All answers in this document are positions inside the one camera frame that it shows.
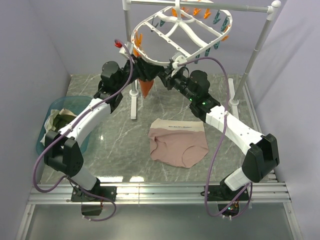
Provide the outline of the orange underwear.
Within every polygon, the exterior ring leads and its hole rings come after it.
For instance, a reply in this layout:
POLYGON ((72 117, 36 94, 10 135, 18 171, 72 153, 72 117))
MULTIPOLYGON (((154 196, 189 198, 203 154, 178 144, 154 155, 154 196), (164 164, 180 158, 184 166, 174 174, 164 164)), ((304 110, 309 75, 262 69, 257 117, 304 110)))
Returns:
POLYGON ((154 84, 154 80, 151 80, 151 81, 142 81, 141 79, 139 80, 140 90, 144 99, 148 96, 148 93, 153 87, 153 84, 154 84))

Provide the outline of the white oval clip hanger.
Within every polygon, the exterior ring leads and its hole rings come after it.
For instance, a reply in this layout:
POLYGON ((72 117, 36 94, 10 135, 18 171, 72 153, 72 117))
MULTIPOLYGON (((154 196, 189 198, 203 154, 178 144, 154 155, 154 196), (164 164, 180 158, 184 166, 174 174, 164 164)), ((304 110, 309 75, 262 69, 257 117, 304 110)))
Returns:
MULTIPOLYGON (((213 14, 213 10, 210 10, 209 16, 205 16, 205 13, 206 13, 205 9, 201 9, 201 10, 196 11, 196 10, 194 10, 193 7, 189 7, 189 8, 186 8, 185 11, 188 12, 189 14, 195 13, 196 18, 198 20, 204 22, 205 24, 212 27, 216 31, 221 30, 222 25, 226 19, 225 14, 219 13, 218 11, 216 14, 213 14)), ((210 34, 209 32, 207 32, 206 30, 204 30, 202 27, 198 26, 195 23, 190 24, 190 27, 203 41, 205 41, 207 43, 211 42, 215 38, 215 36, 213 36, 212 34, 210 34)), ((160 38, 155 32, 151 31, 145 25, 143 25, 138 30, 136 37, 138 37, 141 41, 142 50, 150 58, 152 58, 154 60, 158 60, 161 62, 168 62, 170 64, 170 59, 177 53, 177 50, 173 46, 166 43, 162 38, 160 38)), ((171 39, 189 53, 194 53, 198 49, 198 46, 196 44, 194 44, 188 38, 187 34, 180 28, 178 28, 172 34, 171 39)), ((216 49, 217 47, 219 47, 220 43, 218 43, 216 46, 212 47, 211 49, 213 49, 213 48, 216 49)), ((206 53, 203 52, 200 55, 200 57, 207 56, 211 49, 209 49, 208 52, 206 52, 206 53)))

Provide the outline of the pink underwear white waistband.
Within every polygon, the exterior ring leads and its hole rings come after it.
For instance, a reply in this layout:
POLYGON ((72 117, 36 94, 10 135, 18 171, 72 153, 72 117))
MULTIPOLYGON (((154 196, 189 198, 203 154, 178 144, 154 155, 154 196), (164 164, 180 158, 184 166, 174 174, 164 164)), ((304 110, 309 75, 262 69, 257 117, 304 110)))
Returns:
POLYGON ((151 159, 173 167, 189 169, 209 152, 201 121, 158 118, 151 124, 148 137, 151 159))

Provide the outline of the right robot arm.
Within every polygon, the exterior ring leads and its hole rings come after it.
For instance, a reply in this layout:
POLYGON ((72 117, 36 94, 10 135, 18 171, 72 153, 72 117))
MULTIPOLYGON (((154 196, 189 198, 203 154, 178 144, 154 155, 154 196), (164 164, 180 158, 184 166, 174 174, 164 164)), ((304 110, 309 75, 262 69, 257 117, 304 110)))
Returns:
POLYGON ((193 115, 221 131, 244 154, 242 166, 226 176, 218 190, 218 198, 231 200, 238 190, 249 183, 260 182, 280 163, 277 139, 264 135, 245 125, 229 113, 210 93, 208 75, 201 70, 184 76, 184 69, 172 74, 173 69, 163 69, 158 77, 167 90, 176 89, 190 101, 193 115))

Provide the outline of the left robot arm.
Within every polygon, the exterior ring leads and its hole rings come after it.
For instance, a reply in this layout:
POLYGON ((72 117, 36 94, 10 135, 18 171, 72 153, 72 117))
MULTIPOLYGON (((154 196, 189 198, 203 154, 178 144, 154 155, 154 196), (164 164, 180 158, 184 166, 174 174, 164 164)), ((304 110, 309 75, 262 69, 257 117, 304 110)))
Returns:
POLYGON ((124 67, 115 61, 106 62, 98 90, 88 106, 66 126, 45 135, 44 163, 79 185, 89 201, 96 201, 102 195, 101 182, 84 166, 80 150, 83 141, 118 107, 123 98, 121 92, 127 85, 137 79, 150 82, 163 70, 164 67, 135 56, 124 67))

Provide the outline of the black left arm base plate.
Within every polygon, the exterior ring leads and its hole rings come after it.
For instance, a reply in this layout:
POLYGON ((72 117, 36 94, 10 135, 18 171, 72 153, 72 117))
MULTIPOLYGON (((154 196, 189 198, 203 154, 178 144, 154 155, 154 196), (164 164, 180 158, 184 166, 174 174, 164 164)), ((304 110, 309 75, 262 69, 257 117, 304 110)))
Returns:
POLYGON ((85 190, 81 187, 73 187, 71 194, 71 202, 105 202, 106 199, 116 200, 116 186, 98 186, 93 190, 85 190))

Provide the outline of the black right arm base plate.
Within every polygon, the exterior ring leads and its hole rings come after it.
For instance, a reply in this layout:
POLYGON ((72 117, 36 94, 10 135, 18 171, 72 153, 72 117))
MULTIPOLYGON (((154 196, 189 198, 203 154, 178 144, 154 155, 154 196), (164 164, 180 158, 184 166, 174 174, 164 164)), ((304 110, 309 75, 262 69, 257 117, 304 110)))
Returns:
POLYGON ((226 202, 231 201, 242 189, 244 192, 237 198, 239 201, 249 200, 248 188, 242 187, 236 191, 232 191, 226 185, 209 185, 207 200, 209 202, 226 202))

